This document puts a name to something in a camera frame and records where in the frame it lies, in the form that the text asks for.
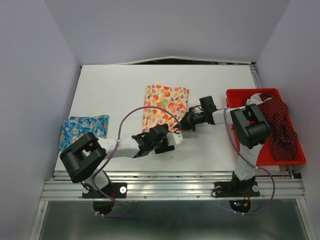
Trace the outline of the orange floral cream skirt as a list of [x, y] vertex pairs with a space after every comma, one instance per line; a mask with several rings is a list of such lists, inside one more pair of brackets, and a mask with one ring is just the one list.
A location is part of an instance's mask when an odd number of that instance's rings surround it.
[[148, 85], [144, 105], [151, 107], [143, 110], [142, 131], [148, 132], [156, 125], [168, 125], [170, 132], [179, 129], [181, 121], [188, 110], [189, 89], [186, 87], [169, 87]]

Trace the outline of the blue floral skirt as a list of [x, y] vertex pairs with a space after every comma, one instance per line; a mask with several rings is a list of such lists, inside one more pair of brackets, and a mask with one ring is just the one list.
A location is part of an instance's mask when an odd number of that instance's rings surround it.
[[109, 115], [69, 116], [63, 121], [58, 150], [62, 152], [86, 133], [107, 138]]

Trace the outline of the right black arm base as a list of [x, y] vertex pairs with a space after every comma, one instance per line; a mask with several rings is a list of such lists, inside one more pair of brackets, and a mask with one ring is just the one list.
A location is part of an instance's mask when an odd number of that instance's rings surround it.
[[256, 181], [249, 183], [232, 183], [231, 181], [214, 182], [214, 188], [211, 191], [214, 198], [244, 198], [259, 197], [260, 189]]

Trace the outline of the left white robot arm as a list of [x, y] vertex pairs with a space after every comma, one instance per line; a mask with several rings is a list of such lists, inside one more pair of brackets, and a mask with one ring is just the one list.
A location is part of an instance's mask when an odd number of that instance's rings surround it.
[[99, 138], [88, 132], [63, 150], [59, 157], [73, 183], [87, 184], [100, 197], [106, 197], [111, 193], [113, 184], [99, 169], [104, 160], [141, 158], [151, 152], [161, 154], [173, 151], [183, 141], [182, 134], [170, 132], [167, 124], [117, 140]]

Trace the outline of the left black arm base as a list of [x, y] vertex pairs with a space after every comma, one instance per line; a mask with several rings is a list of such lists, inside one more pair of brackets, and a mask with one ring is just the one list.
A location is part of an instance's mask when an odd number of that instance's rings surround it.
[[[106, 197], [96, 190], [93, 186], [82, 184], [82, 198], [83, 199], [105, 199]], [[127, 183], [126, 182], [112, 182], [101, 189], [101, 191], [114, 199], [125, 199], [127, 197]]]

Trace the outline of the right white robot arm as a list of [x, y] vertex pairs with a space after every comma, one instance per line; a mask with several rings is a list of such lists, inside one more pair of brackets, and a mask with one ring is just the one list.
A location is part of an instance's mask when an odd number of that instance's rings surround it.
[[224, 124], [238, 160], [230, 181], [214, 182], [211, 194], [216, 198], [260, 196], [255, 169], [259, 153], [271, 136], [272, 129], [256, 104], [239, 108], [217, 109], [211, 96], [199, 99], [200, 112], [193, 107], [186, 112], [180, 124], [183, 130], [195, 131], [196, 125]]

